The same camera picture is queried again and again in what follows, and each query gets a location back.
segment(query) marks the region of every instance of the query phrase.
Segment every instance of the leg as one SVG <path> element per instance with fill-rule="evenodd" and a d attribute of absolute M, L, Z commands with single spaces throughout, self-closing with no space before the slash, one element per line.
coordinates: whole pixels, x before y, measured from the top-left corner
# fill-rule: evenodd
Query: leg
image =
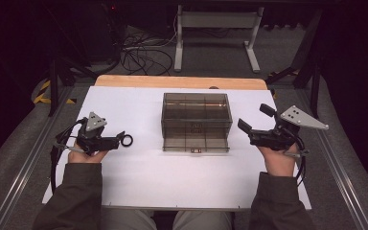
<path fill-rule="evenodd" d="M 244 47 L 246 48 L 246 52 L 247 52 L 247 55 L 249 56 L 249 61 L 250 61 L 250 64 L 252 65 L 252 69 L 254 73 L 260 72 L 260 67 L 256 59 L 255 52 L 253 51 L 253 45 L 255 44 L 256 36 L 259 31 L 259 25 L 262 20 L 263 10 L 264 8 L 259 8 L 258 13 L 257 13 L 257 19 L 255 19 L 256 21 L 253 27 L 252 36 L 250 36 L 249 41 L 244 42 Z"/>
<path fill-rule="evenodd" d="M 173 230 L 231 230 L 232 217 L 229 212 L 179 211 Z"/>
<path fill-rule="evenodd" d="M 292 72 L 294 72 L 295 69 L 289 67 L 285 70 L 283 70 L 282 72 L 278 73 L 278 74 L 273 74 L 273 76 L 271 76 L 270 78 L 266 79 L 265 80 L 265 83 L 266 84 L 272 84 L 273 82 L 279 80 L 279 79 L 282 79 L 283 77 L 291 74 Z"/>
<path fill-rule="evenodd" d="M 156 230 L 151 210 L 102 209 L 103 230 Z"/>
<path fill-rule="evenodd" d="M 318 65 L 315 66 L 315 70 L 312 76 L 312 87 L 310 94 L 310 109 L 314 118 L 318 119 L 318 93 L 319 93 L 319 82 L 320 82 L 320 69 Z"/>
<path fill-rule="evenodd" d="M 51 91 L 51 104 L 49 117 L 55 114 L 58 108 L 58 61 L 54 59 L 50 64 L 50 91 Z"/>
<path fill-rule="evenodd" d="M 177 11 L 177 45 L 175 46 L 175 61 L 174 61 L 174 71 L 181 71 L 181 63 L 183 60 L 183 28 L 181 22 L 183 7 L 181 5 L 178 6 Z"/>

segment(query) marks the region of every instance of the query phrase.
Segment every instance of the olive green sleeve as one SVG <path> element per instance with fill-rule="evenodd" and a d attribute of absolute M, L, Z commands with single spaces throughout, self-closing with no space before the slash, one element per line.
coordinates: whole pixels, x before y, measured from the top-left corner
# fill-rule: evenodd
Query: olive green sleeve
<path fill-rule="evenodd" d="M 100 229 L 102 192 L 102 164 L 67 164 L 62 184 L 38 213 L 33 229 Z"/>
<path fill-rule="evenodd" d="M 251 207 L 249 230 L 315 229 L 297 189 L 294 177 L 261 172 Z"/>

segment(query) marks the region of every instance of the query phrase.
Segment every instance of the table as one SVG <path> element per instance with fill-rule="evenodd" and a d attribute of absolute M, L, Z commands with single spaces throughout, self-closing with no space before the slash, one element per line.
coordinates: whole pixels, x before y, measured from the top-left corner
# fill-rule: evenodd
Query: table
<path fill-rule="evenodd" d="M 219 89 L 208 89 L 210 86 Z M 229 152 L 162 151 L 164 92 L 226 93 L 234 121 L 228 137 Z M 259 112 L 261 103 L 274 106 L 263 80 L 99 77 L 89 89 L 79 118 L 95 111 L 108 122 L 103 137 L 124 130 L 134 138 L 131 147 L 112 150 L 103 161 L 103 206 L 155 210 L 249 209 L 259 172 L 265 171 L 265 164 L 236 123 L 242 117 L 256 129 L 273 128 L 272 118 Z M 62 154 L 57 166 L 57 184 L 62 180 L 66 156 Z M 299 192 L 309 209 L 304 185 L 299 187 Z M 49 186 L 43 202 L 51 195 Z"/>

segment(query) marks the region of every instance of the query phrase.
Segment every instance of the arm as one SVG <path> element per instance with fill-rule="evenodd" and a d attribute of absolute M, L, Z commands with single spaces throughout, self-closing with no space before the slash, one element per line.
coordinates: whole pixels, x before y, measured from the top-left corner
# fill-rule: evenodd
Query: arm
<path fill-rule="evenodd" d="M 101 160 L 70 152 L 63 182 L 34 220 L 33 229 L 100 229 L 103 177 Z"/>
<path fill-rule="evenodd" d="M 259 186 L 251 207 L 249 229 L 315 229 L 304 204 L 299 200 L 297 179 L 292 177 L 295 160 L 282 151 L 259 150 L 266 172 L 261 172 Z M 295 145 L 289 151 L 297 151 Z"/>

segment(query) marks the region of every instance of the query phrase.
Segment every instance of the metal frame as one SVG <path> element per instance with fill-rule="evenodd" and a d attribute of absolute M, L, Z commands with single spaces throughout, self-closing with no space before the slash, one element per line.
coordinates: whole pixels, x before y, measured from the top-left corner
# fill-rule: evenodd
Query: metal frame
<path fill-rule="evenodd" d="M 297 89 L 296 92 L 298 98 L 303 103 L 303 106 L 305 108 L 310 107 L 307 94 L 301 89 Z M 324 158 L 330 167 L 331 173 L 333 174 L 333 178 L 335 179 L 336 185 L 338 186 L 342 197 L 345 199 L 346 206 L 351 212 L 351 216 L 355 222 L 356 228 L 368 230 L 368 217 L 366 216 L 365 211 L 360 204 L 357 192 L 352 185 L 351 179 L 342 166 L 342 163 L 336 157 L 336 154 L 331 146 L 327 135 L 325 134 L 325 131 L 317 129 L 316 134 L 318 137 L 318 141 L 321 144 L 321 149 L 324 152 Z"/>
<path fill-rule="evenodd" d="M 54 112 L 53 116 L 47 118 L 43 129 L 38 135 L 37 140 L 35 141 L 34 146 L 28 155 L 28 158 L 23 164 L 22 169 L 19 171 L 19 174 L 13 181 L 11 189 L 8 191 L 5 200 L 2 202 L 2 205 L 0 207 L 0 229 L 5 228 L 5 224 L 11 216 L 14 206 L 23 193 L 23 190 L 26 187 L 30 176 L 32 175 L 33 169 L 35 168 L 35 164 L 37 163 L 38 158 L 40 157 L 40 154 L 43 151 L 44 146 L 46 145 L 47 137 L 50 134 L 54 124 L 56 123 L 58 114 L 65 105 L 65 102 L 69 98 L 72 90 L 73 87 L 65 87 L 61 91 L 61 95 L 59 98 L 60 104 L 58 105 L 58 109 L 56 110 L 56 112 Z"/>
<path fill-rule="evenodd" d="M 253 45 L 259 31 L 264 8 L 257 12 L 205 12 L 205 11 L 183 11 L 181 5 L 177 11 L 177 45 L 175 47 L 174 71 L 180 72 L 183 57 L 183 27 L 192 28 L 253 28 L 248 41 L 244 42 L 254 73 L 260 72 Z"/>

